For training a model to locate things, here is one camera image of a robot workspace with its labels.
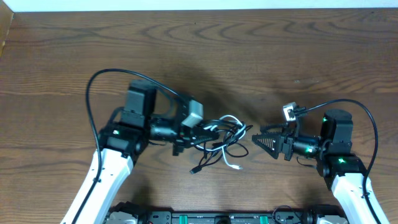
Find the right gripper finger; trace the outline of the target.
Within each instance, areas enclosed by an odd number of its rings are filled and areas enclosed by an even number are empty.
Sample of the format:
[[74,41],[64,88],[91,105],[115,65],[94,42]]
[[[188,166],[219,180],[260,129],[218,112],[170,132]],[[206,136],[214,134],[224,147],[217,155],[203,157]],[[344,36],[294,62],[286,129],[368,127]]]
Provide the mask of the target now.
[[278,159],[282,152],[282,133],[262,133],[252,135],[252,142],[265,150],[272,158]]
[[288,126],[289,125],[287,123],[269,124],[269,125],[266,125],[266,126],[261,126],[260,127],[260,132],[268,133],[268,132],[270,132],[273,129],[281,129],[281,130],[283,130],[283,129],[287,128]]

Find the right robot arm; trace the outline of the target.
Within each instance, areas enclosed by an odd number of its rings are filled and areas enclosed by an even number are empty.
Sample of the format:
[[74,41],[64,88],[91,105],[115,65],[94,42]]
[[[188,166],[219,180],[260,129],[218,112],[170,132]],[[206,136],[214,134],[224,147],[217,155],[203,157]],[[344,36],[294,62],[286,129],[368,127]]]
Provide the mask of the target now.
[[252,136],[255,145],[271,157],[294,155],[315,159],[320,177],[344,211],[348,223],[388,223],[373,191],[370,168],[352,153],[352,115],[339,109],[324,113],[321,133],[309,136],[301,132],[300,110],[285,110],[286,123],[265,126]]

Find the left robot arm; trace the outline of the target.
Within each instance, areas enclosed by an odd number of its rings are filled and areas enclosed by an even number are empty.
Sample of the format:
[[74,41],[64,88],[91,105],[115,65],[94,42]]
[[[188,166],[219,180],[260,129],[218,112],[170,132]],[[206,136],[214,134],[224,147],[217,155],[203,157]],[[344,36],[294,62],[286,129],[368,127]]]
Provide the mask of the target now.
[[151,141],[170,142],[175,156],[184,149],[214,141],[219,134],[205,128],[203,106],[178,95],[174,116],[154,114],[157,91],[166,87],[133,80],[126,104],[116,108],[98,134],[98,147],[86,178],[62,223],[103,223],[123,182]]

